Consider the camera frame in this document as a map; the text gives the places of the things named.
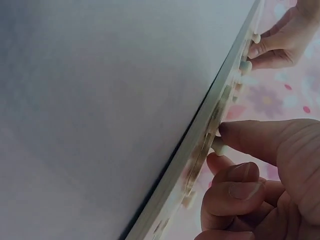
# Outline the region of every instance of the hand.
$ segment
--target hand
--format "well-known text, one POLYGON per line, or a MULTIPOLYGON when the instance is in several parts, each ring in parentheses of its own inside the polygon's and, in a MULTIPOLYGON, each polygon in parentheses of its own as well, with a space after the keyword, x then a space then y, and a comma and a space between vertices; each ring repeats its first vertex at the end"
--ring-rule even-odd
POLYGON ((253 162, 233 165, 214 153, 216 174, 201 207, 196 240, 319 240, 320 122, 239 121, 219 128, 230 147, 278 167, 280 181, 259 177, 253 162))
POLYGON ((250 47, 248 58, 253 69, 278 69, 297 64, 319 27, 315 3, 301 0, 282 19, 261 35, 261 42, 250 47))

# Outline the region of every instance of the white board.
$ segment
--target white board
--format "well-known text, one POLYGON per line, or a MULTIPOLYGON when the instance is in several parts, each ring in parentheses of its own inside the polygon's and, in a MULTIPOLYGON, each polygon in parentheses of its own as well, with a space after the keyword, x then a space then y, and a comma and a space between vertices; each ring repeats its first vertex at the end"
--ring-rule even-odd
POLYGON ((253 2, 1 1, 1 238, 118 239, 253 2))

